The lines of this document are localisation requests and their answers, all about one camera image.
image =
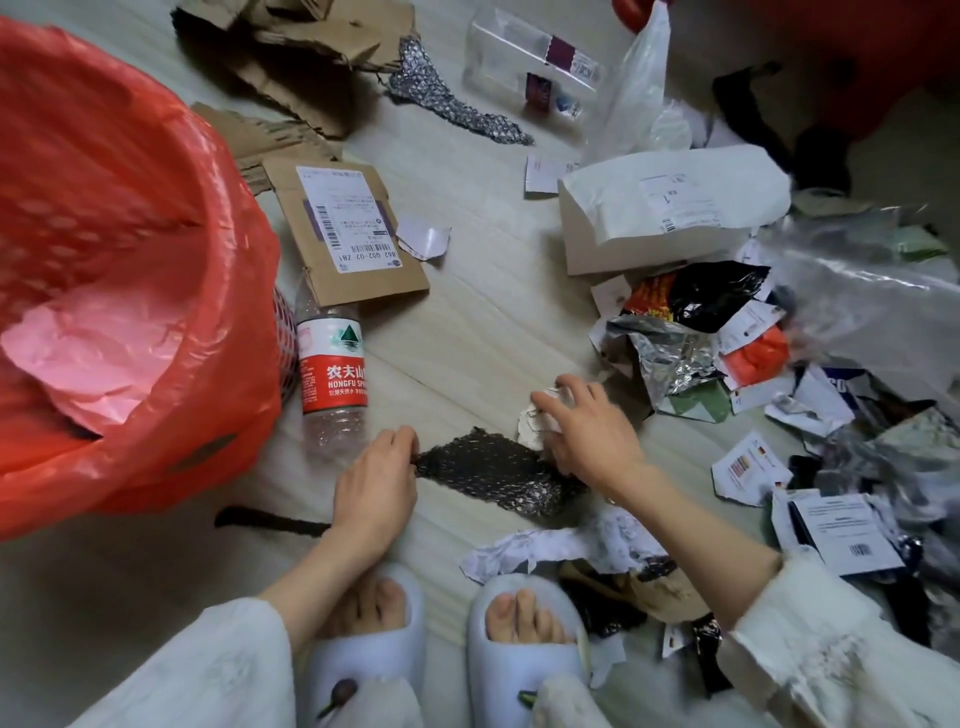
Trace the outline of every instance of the white shipping label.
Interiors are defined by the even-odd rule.
[[[340,273],[403,265],[363,172],[298,166],[297,174]]]
[[[827,568],[837,576],[898,569],[903,561],[860,494],[795,500]]]
[[[640,189],[664,232],[723,227],[720,207],[687,174],[648,177],[640,180]]]

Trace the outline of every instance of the slipper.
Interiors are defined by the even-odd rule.
[[[400,564],[381,564],[374,572],[393,579],[407,597],[407,625],[390,632],[319,640],[298,680],[300,726],[314,726],[341,680],[406,680],[420,698],[426,664],[426,610],[417,577]]]
[[[576,644],[505,644],[487,637],[487,608],[502,594],[532,590],[537,607],[549,609],[560,620]],[[530,707],[520,693],[530,697],[548,677],[572,675],[588,683],[589,641],[576,607],[564,590],[539,576],[503,574],[480,590],[473,606],[467,632],[470,700],[474,728],[527,728]]]

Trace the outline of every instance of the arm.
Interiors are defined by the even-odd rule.
[[[383,558],[410,521],[417,503],[410,458],[417,449],[413,428],[383,430],[337,479],[330,529],[302,561],[260,595],[283,620],[294,654],[317,634],[344,592]]]
[[[573,375],[558,377],[557,384],[569,388],[572,408],[543,392],[531,399],[563,431],[547,440],[561,470],[643,523],[721,626],[732,629],[779,572],[780,555],[711,514],[647,463],[633,426],[600,384]]]

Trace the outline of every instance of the cardboard box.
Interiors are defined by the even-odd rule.
[[[324,306],[354,303],[399,293],[429,290],[430,282],[420,262],[397,245],[396,217],[387,200],[387,187],[376,169],[368,164],[288,158],[281,155],[282,153],[277,153],[277,156],[265,158],[263,168],[276,190],[283,215],[290,225],[294,241],[303,257],[317,303]],[[313,210],[307,202],[306,191],[297,171],[298,166],[361,172],[385,222],[389,223],[386,226],[387,231],[398,254],[400,265],[379,270],[340,272],[323,240],[321,227],[317,224]]]

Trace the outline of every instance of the person's left hand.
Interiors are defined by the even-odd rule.
[[[385,429],[356,462],[337,478],[333,527],[381,558],[410,521],[417,504],[416,471],[410,464],[420,451],[409,425]]]

